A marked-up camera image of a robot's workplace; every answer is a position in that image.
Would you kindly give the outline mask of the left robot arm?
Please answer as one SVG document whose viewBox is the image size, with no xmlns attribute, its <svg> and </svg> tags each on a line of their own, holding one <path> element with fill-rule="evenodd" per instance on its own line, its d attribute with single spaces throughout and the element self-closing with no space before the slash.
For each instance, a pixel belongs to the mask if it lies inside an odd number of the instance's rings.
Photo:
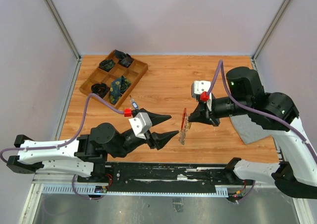
<svg viewBox="0 0 317 224">
<path fill-rule="evenodd" d="M 124 158 L 142 145 L 150 149 L 162 149 L 179 132 L 151 132 L 152 126 L 171 119 L 145 109 L 125 109 L 131 128 L 120 133 L 105 122 L 91 129 L 89 134 L 59 141 L 39 142 L 25 135 L 17 135 L 14 142 L 16 155 L 5 160 L 15 173 L 33 174 L 52 171 L 75 174 L 101 182 L 106 177 L 107 157 Z"/>
</svg>

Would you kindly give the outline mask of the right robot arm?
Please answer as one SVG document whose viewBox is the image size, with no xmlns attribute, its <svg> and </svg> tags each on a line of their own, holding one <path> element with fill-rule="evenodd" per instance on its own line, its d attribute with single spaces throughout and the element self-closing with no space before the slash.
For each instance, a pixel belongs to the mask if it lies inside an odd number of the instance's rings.
<svg viewBox="0 0 317 224">
<path fill-rule="evenodd" d="M 222 76 L 227 97 L 216 98 L 213 82 L 194 81 L 191 94 L 198 102 L 189 122 L 218 126 L 223 117 L 247 115 L 266 130 L 282 153 L 277 163 L 232 158 L 220 174 L 229 184 L 242 180 L 273 184 L 292 198 L 317 197 L 317 153 L 309 143 L 293 100 L 280 92 L 267 93 L 257 71 L 237 67 Z"/>
</svg>

